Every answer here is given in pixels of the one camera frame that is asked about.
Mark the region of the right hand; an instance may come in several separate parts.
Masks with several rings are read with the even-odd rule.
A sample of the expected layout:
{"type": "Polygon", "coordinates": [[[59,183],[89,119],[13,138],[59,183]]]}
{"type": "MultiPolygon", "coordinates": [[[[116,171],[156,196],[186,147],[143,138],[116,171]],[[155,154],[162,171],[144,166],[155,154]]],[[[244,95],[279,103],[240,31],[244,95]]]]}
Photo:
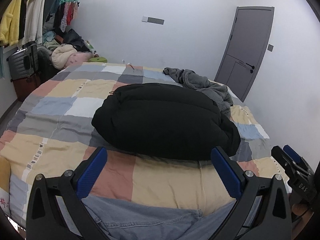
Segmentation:
{"type": "Polygon", "coordinates": [[[294,222],[300,219],[309,220],[313,215],[313,211],[305,204],[293,204],[291,210],[295,215],[294,222]]]}

